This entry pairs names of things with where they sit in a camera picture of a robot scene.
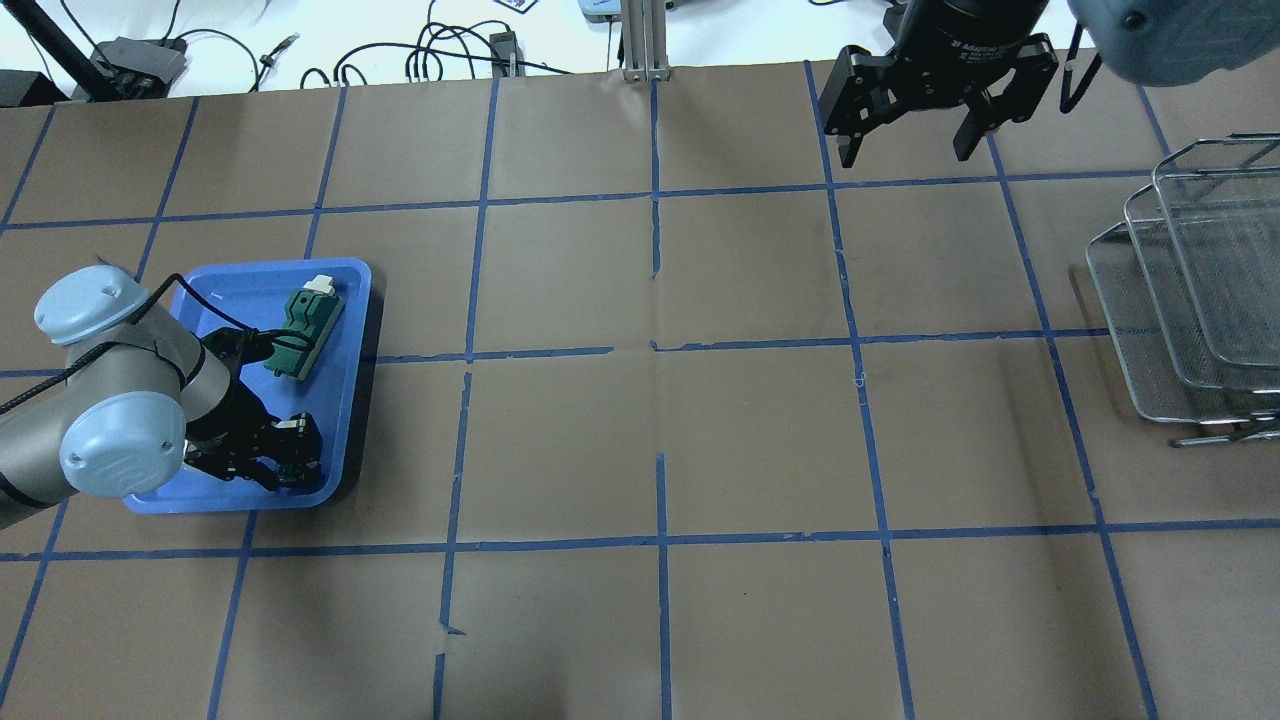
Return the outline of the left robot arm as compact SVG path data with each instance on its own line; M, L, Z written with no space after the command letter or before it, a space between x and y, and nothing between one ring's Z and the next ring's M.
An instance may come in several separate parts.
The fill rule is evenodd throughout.
M184 466L269 491L320 483L314 418L270 414L241 379L279 348L316 343L233 319L196 336L160 297L113 265L72 272L40 297L35 322L67 366L3 405L3 527L78 493L147 493Z

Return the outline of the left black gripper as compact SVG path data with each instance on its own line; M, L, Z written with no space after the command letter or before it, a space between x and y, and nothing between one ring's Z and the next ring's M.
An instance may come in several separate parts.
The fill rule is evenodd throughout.
M247 386L230 386L210 413L188 421L186 443L184 464L220 480L251 480L269 493L323 484L314 416L274 416Z

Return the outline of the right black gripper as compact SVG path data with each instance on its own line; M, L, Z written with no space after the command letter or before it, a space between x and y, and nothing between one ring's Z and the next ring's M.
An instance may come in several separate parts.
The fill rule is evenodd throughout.
M952 147L959 161L968 161L1002 123L1034 115L1057 68L1059 58L1044 33L1006 47L945 41L929 47L923 61L849 45L820 91L820 122L827 135L838 135L840 164L851 169L873 129L910 111L965 106Z

